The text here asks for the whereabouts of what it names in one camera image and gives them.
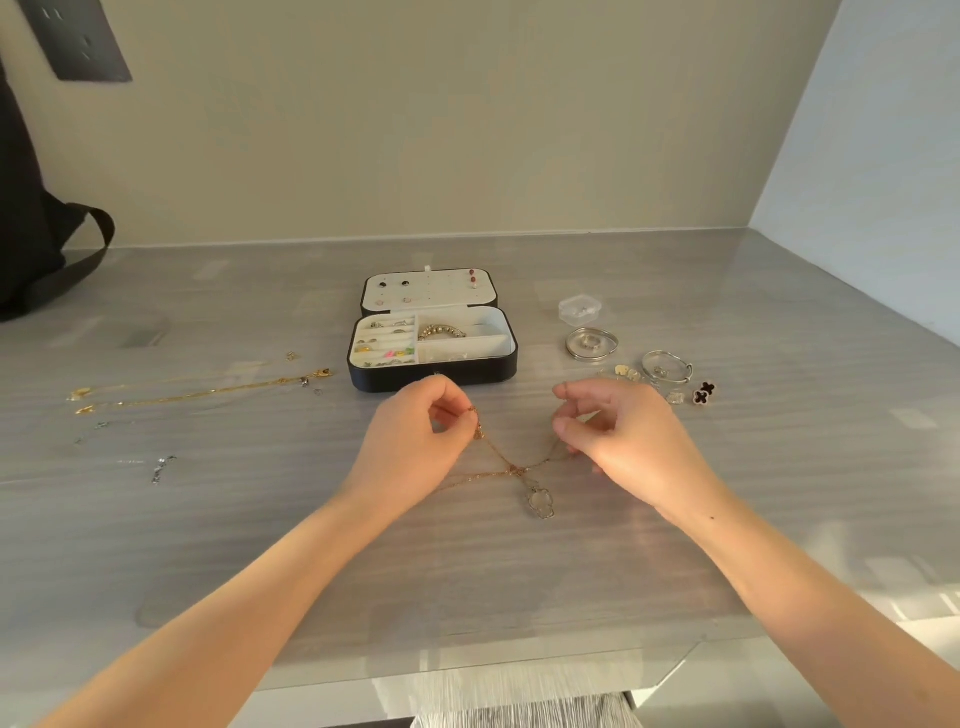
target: right hand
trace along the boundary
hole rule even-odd
[[[553,393],[565,400],[553,428],[568,449],[669,521],[725,490],[672,405],[648,384],[595,376],[558,384]],[[593,417],[576,419],[584,415]]]

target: bag strap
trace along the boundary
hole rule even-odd
[[[36,310],[48,304],[53,299],[62,296],[81,280],[97,270],[107,255],[107,250],[113,241],[113,236],[117,232],[113,218],[98,207],[90,207],[78,203],[66,203],[65,207],[69,208],[68,217],[70,222],[60,231],[55,231],[55,236],[58,239],[58,247],[63,246],[67,238],[81,225],[87,215],[92,217],[100,228],[100,233],[104,236],[104,247],[96,253],[70,263],[70,265],[64,266],[58,271],[44,276],[39,280],[35,280],[28,285],[20,297],[22,311],[24,313]]]

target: finger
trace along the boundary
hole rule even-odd
[[[615,412],[598,412],[596,415],[591,417],[589,420],[584,422],[584,425],[595,429],[597,432],[609,432],[610,430],[616,427],[616,413]],[[566,451],[571,455],[575,455],[580,452],[578,449],[574,448],[572,445],[566,446]]]
[[[560,405],[560,408],[553,413],[556,420],[561,417],[582,417],[583,415],[593,414],[585,425],[593,427],[598,431],[606,431],[616,426],[616,410],[608,404],[601,404],[596,400],[570,400]],[[567,452],[576,454],[579,452],[571,445],[566,446]]]
[[[477,417],[476,410],[469,409],[453,425],[439,435],[450,444],[457,452],[457,456],[464,451],[467,445],[473,440],[473,434],[477,431],[480,419]]]
[[[607,432],[616,427],[616,410],[614,409],[601,409],[593,417],[584,422],[584,425],[587,427],[593,427],[593,429],[599,432]]]
[[[430,407],[430,419],[434,422],[440,423],[444,427],[453,427],[457,424],[457,420],[459,418],[452,412],[449,412],[440,406],[434,405]]]
[[[553,394],[559,400],[596,400],[606,404],[620,404],[634,387],[636,385],[629,381],[591,376],[558,384],[553,388]]]
[[[436,404],[455,415],[461,415],[473,406],[464,390],[443,375],[428,376],[408,384],[396,396],[424,408]]]
[[[593,458],[598,444],[607,436],[604,432],[568,417],[558,417],[554,420],[553,431],[557,433],[557,437],[572,448],[585,452],[591,458]]]
[[[604,406],[597,400],[567,400],[557,408],[553,417],[583,417],[599,412]]]

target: marble countertop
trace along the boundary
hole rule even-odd
[[[960,613],[960,351],[758,233],[117,250],[0,326],[0,694],[79,685],[330,496],[383,399],[346,367],[363,282],[424,265],[492,275],[519,366],[469,394],[514,462],[549,450],[554,383],[670,350],[717,384],[679,413],[759,513],[891,619]],[[604,303],[608,362],[564,352],[557,303],[576,293]],[[308,388],[104,407],[324,367]],[[496,467],[476,444],[455,472]],[[697,547],[588,463],[537,478],[550,521],[511,478],[430,497],[334,581],[261,687],[758,634]]]

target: gold chain necklace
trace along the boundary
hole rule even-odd
[[[471,411],[476,412],[476,407],[471,407]],[[553,447],[550,448],[550,451],[547,453],[547,456],[543,458],[539,463],[534,465],[515,465],[510,462],[506,455],[500,451],[496,445],[493,444],[491,439],[487,436],[487,433],[484,432],[483,426],[480,424],[479,420],[477,421],[476,432],[473,433],[474,440],[483,440],[490,446],[490,449],[493,450],[494,454],[503,460],[507,465],[507,470],[505,471],[492,471],[489,473],[474,473],[473,475],[467,475],[463,480],[458,480],[455,483],[449,483],[448,485],[442,486],[439,490],[445,491],[448,488],[455,488],[458,485],[465,485],[466,483],[472,483],[476,480],[482,480],[488,477],[515,477],[524,487],[527,489],[527,505],[530,506],[530,510],[537,514],[538,518],[541,519],[552,519],[554,517],[555,511],[553,509],[553,496],[550,495],[550,491],[546,488],[540,486],[540,484],[530,477],[530,471],[535,470],[543,465],[546,465],[549,462],[562,462],[563,460],[568,460],[568,457],[557,458],[554,457],[554,452],[557,450],[557,445],[560,444],[560,440],[556,440],[553,444]]]

